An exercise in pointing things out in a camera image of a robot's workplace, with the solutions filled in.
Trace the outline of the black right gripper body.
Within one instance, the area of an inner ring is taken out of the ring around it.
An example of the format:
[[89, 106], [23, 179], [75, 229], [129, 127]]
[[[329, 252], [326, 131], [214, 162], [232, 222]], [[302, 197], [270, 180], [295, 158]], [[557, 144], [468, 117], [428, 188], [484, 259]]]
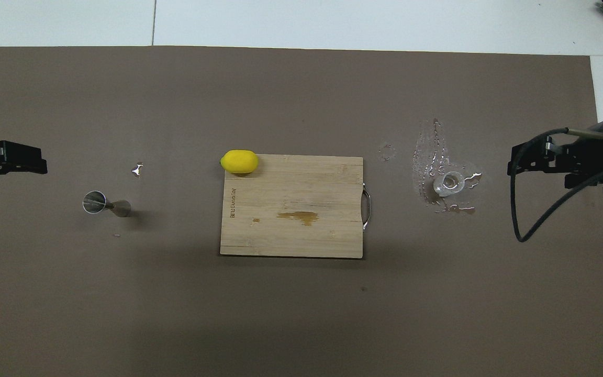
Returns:
[[564, 178], [566, 189], [573, 189], [603, 171], [603, 139], [577, 139], [566, 144], [564, 150], [571, 166]]

